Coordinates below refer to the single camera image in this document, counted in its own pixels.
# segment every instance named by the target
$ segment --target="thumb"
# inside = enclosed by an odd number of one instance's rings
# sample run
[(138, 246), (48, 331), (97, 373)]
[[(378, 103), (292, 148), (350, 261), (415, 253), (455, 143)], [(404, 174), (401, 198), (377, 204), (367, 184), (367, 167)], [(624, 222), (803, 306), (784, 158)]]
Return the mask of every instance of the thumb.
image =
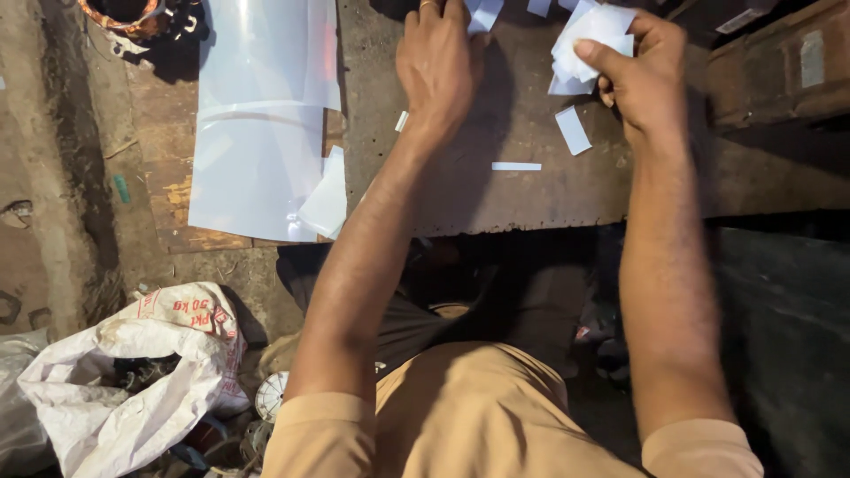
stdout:
[(489, 33), (478, 33), (469, 40), (469, 57), (476, 83), (484, 77), (484, 49), (490, 44), (491, 38)]
[(614, 82), (622, 81), (631, 58), (594, 40), (576, 40), (575, 55)]

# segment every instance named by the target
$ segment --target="white round object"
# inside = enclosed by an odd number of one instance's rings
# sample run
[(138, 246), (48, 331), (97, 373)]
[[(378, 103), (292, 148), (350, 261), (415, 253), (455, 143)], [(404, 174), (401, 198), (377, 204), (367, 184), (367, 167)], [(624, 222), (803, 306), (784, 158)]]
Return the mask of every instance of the white round object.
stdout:
[(281, 409), (283, 391), (286, 390), (286, 381), (288, 379), (289, 372), (278, 372), (274, 375), (269, 375), (260, 384), (254, 406), (257, 407), (257, 412), (263, 420), (273, 424), (277, 419), (277, 411)]

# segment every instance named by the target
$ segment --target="forearm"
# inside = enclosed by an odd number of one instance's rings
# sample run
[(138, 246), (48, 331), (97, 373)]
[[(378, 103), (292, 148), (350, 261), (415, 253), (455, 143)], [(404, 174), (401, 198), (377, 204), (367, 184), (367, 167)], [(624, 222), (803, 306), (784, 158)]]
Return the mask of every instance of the forearm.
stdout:
[(734, 419), (720, 367), (720, 315), (687, 137), (681, 132), (656, 138), (634, 150), (620, 266), (642, 439), (683, 419)]
[(377, 329), (398, 285), (437, 145), (411, 118), (316, 281), (286, 398), (326, 391), (374, 401)]

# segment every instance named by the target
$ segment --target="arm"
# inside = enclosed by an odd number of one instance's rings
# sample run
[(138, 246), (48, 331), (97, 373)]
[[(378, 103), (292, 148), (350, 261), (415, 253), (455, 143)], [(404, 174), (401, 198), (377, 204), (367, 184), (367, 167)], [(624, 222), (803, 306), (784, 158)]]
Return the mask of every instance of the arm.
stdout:
[(396, 53), (410, 117), (331, 248), (316, 281), (286, 400), (343, 392), (375, 401), (380, 321), (398, 285), (431, 157), (454, 136), (483, 75), (481, 37), (462, 0), (423, 4)]
[(634, 151), (620, 301), (641, 440), (691, 418), (734, 422), (719, 357), (714, 296), (696, 174), (689, 157), (683, 52), (677, 26), (639, 12), (640, 42), (627, 58), (590, 41), (576, 53), (603, 73), (599, 87), (617, 104)]

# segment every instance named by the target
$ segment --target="shirt sleeve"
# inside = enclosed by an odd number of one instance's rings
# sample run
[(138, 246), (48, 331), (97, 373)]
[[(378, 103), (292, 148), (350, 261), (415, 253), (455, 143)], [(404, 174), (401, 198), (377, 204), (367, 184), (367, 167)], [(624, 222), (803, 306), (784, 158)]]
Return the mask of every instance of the shirt sleeve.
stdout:
[(371, 475), (375, 408), (344, 393), (302, 395), (283, 404), (263, 457), (262, 478)]
[(702, 418), (656, 430), (643, 444), (643, 467), (657, 478), (764, 476), (738, 425)]

